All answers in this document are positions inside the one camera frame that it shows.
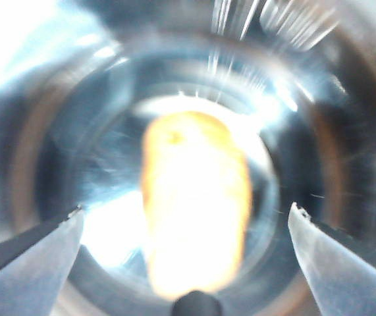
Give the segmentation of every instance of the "reflective metal surface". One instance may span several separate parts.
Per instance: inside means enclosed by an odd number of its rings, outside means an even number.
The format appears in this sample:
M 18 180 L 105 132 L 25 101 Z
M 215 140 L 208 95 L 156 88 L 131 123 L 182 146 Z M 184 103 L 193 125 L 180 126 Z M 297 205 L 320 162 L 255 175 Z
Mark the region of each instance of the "reflective metal surface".
M 35 242 L 31 246 L 18 249 L 22 242 L 16 239 L 0 245 L 0 316 L 50 315 L 78 254 L 83 227 L 84 214 L 75 210 L 65 220 L 20 235 L 24 243 Z
M 376 267 L 318 225 L 311 222 L 304 209 L 298 209 L 293 203 L 288 229 L 319 310 L 323 316 L 376 315 Z M 344 240 L 353 240 L 349 235 L 345 236 Z M 366 252 L 366 257 L 370 257 L 376 250 Z M 333 258 L 336 258 L 336 265 L 332 264 Z
M 58 315 L 169 313 L 141 252 L 140 139 L 189 98 L 235 122 L 254 183 L 243 268 L 217 294 L 227 315 L 317 313 L 288 235 L 293 201 L 376 246 L 376 3 L 320 1 L 339 23 L 301 52 L 262 30 L 264 5 L 45 1 L 32 24 L 14 19 L 28 28 L 0 46 L 0 241 L 87 210 Z

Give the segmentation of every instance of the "glowing orange object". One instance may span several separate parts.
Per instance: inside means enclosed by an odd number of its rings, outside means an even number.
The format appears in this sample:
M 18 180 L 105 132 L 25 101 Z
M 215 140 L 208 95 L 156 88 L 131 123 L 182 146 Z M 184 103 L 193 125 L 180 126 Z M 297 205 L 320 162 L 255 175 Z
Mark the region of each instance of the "glowing orange object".
M 143 151 L 145 254 L 153 289 L 173 299 L 222 288 L 242 262 L 250 217 L 243 152 L 222 122 L 193 111 L 153 121 Z

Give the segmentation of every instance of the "bright light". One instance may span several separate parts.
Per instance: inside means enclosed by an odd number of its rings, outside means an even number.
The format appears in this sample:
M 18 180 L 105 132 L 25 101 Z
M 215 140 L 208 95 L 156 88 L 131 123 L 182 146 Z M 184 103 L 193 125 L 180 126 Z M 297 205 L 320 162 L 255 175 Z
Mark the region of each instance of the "bright light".
M 259 93 L 254 99 L 255 113 L 248 120 L 256 126 L 256 132 L 267 125 L 275 124 L 282 119 L 283 106 L 275 96 Z
M 100 58 L 112 57 L 115 55 L 115 50 L 111 47 L 103 47 L 94 53 L 94 56 Z
M 299 82 L 296 82 L 296 85 L 309 101 L 315 103 L 315 99 L 313 98 L 312 94 L 305 87 L 303 87 L 303 85 L 301 85 Z
M 142 194 L 131 191 L 88 210 L 81 243 L 104 267 L 118 267 L 146 240 Z
M 53 0 L 0 1 L 0 77 L 31 32 L 54 14 Z
M 89 46 L 91 44 L 98 43 L 99 41 L 100 41 L 100 38 L 97 34 L 88 34 L 79 38 L 76 41 L 76 44 L 79 46 Z
M 331 78 L 333 79 L 333 84 L 335 84 L 337 86 L 337 88 L 343 93 L 343 94 L 347 94 L 347 91 L 346 89 L 344 88 L 344 86 L 341 84 L 341 81 L 334 75 L 331 76 Z
M 115 62 L 115 66 L 120 65 L 120 64 L 123 64 L 123 63 L 125 63 L 125 62 L 127 62 L 127 61 L 129 61 L 129 58 L 128 58 L 128 57 L 121 57 L 121 58 L 118 59 L 117 62 Z
M 277 95 L 280 97 L 281 101 L 283 101 L 290 110 L 296 112 L 298 110 L 298 105 L 293 100 L 288 88 L 282 83 L 276 84 L 275 87 L 277 89 Z

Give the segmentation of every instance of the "black tip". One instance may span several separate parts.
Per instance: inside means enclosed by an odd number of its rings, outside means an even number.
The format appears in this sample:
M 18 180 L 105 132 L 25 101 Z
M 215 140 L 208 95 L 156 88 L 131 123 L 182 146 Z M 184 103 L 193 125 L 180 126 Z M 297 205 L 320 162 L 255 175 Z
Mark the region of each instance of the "black tip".
M 201 291 L 193 291 L 182 296 L 173 305 L 172 316 L 221 316 L 220 302 Z

